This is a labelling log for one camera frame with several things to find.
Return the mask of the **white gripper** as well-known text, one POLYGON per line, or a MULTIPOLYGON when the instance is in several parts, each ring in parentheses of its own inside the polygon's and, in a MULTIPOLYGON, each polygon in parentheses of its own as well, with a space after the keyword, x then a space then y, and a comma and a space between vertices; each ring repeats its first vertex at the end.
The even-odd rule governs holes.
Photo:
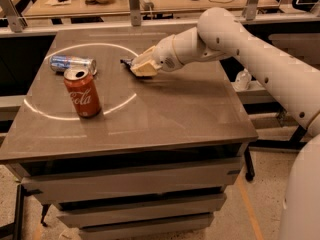
POLYGON ((174 35, 162 39, 155 47, 148 48, 133 59, 134 65, 131 66, 131 71, 135 76, 153 77, 158 73, 159 67, 149 60, 151 57, 161 66, 162 70, 167 72, 183 67, 174 50, 174 35))

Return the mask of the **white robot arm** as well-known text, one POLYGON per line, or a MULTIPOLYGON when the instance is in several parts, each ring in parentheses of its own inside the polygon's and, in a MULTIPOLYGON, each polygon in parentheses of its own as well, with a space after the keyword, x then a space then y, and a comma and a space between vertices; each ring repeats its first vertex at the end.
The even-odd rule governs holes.
POLYGON ((162 39, 133 59, 138 77, 231 56, 312 136, 288 179, 279 240, 320 240, 320 71, 249 33, 232 13, 211 8, 197 26, 162 39))

